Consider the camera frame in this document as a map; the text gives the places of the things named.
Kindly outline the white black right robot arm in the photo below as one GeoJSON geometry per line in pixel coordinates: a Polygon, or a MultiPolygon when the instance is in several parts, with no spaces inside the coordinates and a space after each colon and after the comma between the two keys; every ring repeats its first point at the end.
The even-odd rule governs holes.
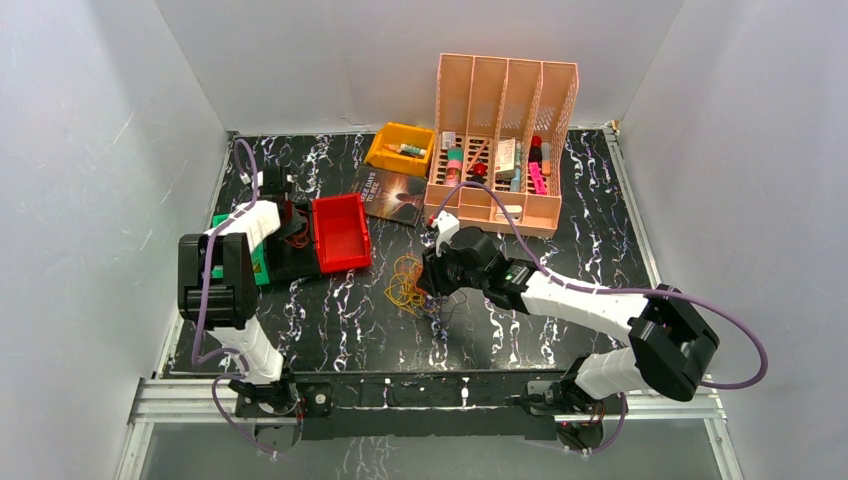
{"type": "Polygon", "coordinates": [[[529,259],[505,256],[477,227],[463,227],[427,248],[421,263],[418,286],[431,296],[471,288],[503,310],[563,320],[614,339],[618,348],[579,358],[563,377],[564,403],[577,414],[635,390],[687,402],[720,345],[705,319],[669,287],[624,293],[544,271],[529,259]]]}

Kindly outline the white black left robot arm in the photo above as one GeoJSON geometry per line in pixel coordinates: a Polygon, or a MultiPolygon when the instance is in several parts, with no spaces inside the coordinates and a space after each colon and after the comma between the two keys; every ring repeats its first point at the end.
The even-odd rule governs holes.
{"type": "Polygon", "coordinates": [[[208,332],[243,363],[246,383],[264,385],[260,403],[275,416],[294,411],[297,387],[281,379],[284,359],[263,331],[256,311],[254,251],[267,239],[285,241],[303,232],[305,215],[291,200],[296,177],[284,167],[257,177],[258,196],[235,207],[217,226],[186,234],[178,244],[178,299],[181,317],[208,332]]]}

